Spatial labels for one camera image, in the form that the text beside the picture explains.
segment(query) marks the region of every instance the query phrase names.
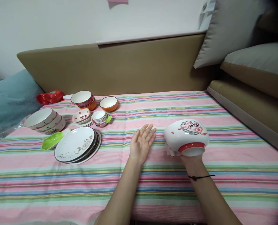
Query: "green dish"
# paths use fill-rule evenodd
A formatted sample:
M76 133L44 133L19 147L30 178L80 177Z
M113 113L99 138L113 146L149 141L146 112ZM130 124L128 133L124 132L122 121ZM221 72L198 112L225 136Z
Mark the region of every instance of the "green dish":
M70 131L71 131L71 129L65 129L62 132L57 132L57 133L54 133L53 135L50 135L43 141L42 149L49 150L49 149L55 148L57 146L57 144L60 142L60 140L66 134L68 134Z

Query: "bed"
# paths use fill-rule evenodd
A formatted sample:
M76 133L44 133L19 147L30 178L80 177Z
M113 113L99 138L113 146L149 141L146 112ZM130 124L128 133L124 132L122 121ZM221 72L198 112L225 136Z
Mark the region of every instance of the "bed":
M113 122L96 155L80 165L58 162L41 149L46 135L21 127L0 141L0 224L70 221L89 224L105 208L129 156L137 128L153 123L157 138L143 166L132 218L164 223L205 222L178 157L165 150L163 131L184 118L200 120L210 143L204 163L243 224L278 224L278 151L205 91L116 95ZM69 100L53 108L74 129L78 108Z

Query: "white wall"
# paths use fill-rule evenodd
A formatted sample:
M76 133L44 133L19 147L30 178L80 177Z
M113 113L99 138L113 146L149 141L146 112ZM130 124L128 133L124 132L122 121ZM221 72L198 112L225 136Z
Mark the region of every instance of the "white wall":
M21 51L199 29L204 0L0 0L0 78L22 69Z

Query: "open palm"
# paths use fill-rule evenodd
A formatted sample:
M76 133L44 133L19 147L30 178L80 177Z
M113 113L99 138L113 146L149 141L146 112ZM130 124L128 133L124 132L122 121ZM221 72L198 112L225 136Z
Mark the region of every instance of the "open palm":
M152 131L153 124L144 125L134 134L130 143L130 158L138 162L141 166L145 163L149 150L156 138L156 128Z

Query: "finger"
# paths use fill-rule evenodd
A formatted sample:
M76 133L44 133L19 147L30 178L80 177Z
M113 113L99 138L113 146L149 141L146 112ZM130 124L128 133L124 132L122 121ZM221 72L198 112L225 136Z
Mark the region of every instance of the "finger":
M136 142L138 137L139 137L140 131L139 129L137 129L137 131L135 132L134 136L132 137L131 143Z
M140 129L140 136L143 135L143 132L146 130L147 127L148 127L148 124L145 124L145 125Z
M152 136L152 138L149 140L149 142L148 142L148 144L149 144L149 146L151 146L152 144L153 144L153 142L154 142L154 140L156 139L156 135L154 134L153 136Z
M153 127L153 124L149 125L148 128L146 128L146 130L144 131L144 133L142 135L143 138L146 138L148 136L148 134L151 131L152 127Z
M154 128L146 137L146 141L149 142L149 140L151 139L151 137L155 134L155 132L157 131L157 128Z

